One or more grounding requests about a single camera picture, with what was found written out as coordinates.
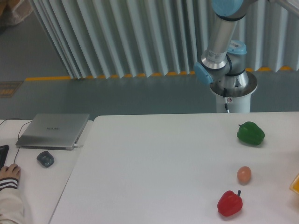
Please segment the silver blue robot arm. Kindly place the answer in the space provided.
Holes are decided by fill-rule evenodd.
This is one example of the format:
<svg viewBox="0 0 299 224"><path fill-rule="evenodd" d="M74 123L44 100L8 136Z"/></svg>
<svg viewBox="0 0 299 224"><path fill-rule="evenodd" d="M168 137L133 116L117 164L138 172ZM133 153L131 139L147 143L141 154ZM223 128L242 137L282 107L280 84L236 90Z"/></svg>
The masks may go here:
<svg viewBox="0 0 299 224"><path fill-rule="evenodd" d="M299 69L297 0L213 0L215 14L208 47L194 65L196 76L210 84L246 68Z"/></svg>

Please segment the person's hand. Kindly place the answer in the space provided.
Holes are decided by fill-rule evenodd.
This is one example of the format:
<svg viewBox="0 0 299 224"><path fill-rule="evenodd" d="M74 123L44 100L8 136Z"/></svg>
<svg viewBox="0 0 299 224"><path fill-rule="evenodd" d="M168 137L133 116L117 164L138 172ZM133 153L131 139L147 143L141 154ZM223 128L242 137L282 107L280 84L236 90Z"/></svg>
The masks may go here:
<svg viewBox="0 0 299 224"><path fill-rule="evenodd" d="M0 169L0 179L16 179L21 177L21 167L17 164L11 164L10 166L3 166Z"/></svg>

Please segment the white striped sleeve forearm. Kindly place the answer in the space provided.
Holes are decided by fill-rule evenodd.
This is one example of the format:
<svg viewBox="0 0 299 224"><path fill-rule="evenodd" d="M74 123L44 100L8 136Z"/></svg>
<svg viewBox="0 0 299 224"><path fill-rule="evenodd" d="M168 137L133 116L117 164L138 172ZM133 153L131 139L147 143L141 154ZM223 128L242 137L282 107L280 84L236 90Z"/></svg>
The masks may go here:
<svg viewBox="0 0 299 224"><path fill-rule="evenodd" d="M18 180L12 177L0 180L0 223L26 224L24 203L18 190Z"/></svg>

